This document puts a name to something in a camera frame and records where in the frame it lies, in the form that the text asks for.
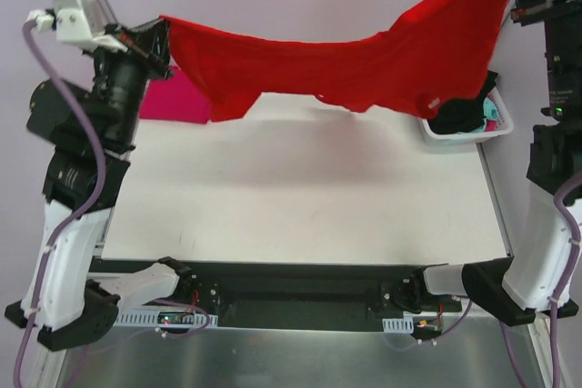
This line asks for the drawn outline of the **red t shirt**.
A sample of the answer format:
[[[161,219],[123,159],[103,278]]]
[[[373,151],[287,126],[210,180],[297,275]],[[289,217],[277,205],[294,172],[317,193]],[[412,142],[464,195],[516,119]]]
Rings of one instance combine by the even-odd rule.
[[[386,31],[344,43],[267,40],[171,18],[170,51],[214,122],[244,117],[263,93],[429,119],[478,95],[507,1],[423,0]]]

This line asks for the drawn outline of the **white plastic laundry basket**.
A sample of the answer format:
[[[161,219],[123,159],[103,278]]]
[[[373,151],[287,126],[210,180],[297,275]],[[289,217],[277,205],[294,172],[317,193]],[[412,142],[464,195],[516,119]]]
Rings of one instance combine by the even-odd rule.
[[[432,130],[427,120],[419,119],[418,123],[420,126],[420,132],[425,144],[434,147],[455,146],[470,143],[478,144],[501,135],[510,134],[514,129],[514,123],[505,106],[502,96],[496,87],[494,87],[489,93],[493,95],[501,115],[501,120],[497,125],[497,132],[474,134],[474,130],[472,130],[469,132],[455,132],[452,134],[437,134]]]

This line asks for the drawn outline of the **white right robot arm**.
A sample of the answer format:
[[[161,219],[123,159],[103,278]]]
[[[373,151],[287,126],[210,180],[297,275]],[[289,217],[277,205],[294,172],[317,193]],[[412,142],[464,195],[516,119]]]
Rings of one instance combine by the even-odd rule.
[[[508,0],[426,0],[425,62],[418,82],[423,116],[448,98],[473,97],[487,75]],[[516,0],[514,23],[545,28],[548,104],[553,124],[537,124],[529,148],[525,243],[512,255],[471,264],[429,265],[395,287],[404,311],[430,310],[443,296],[466,297],[509,326],[577,314],[569,294],[581,255],[581,0]]]

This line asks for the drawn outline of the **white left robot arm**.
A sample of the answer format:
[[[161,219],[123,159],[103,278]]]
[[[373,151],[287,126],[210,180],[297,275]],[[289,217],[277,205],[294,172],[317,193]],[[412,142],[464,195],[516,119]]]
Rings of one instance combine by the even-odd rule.
[[[34,279],[5,317],[36,328],[38,342],[53,352],[98,341],[120,314],[141,304],[189,303],[194,286],[192,271],[170,257],[114,280],[88,278],[129,167],[147,85],[172,74],[166,20],[107,25],[105,35],[113,46],[89,51],[91,89],[48,67],[30,100],[28,130],[55,150],[42,190],[45,230]]]

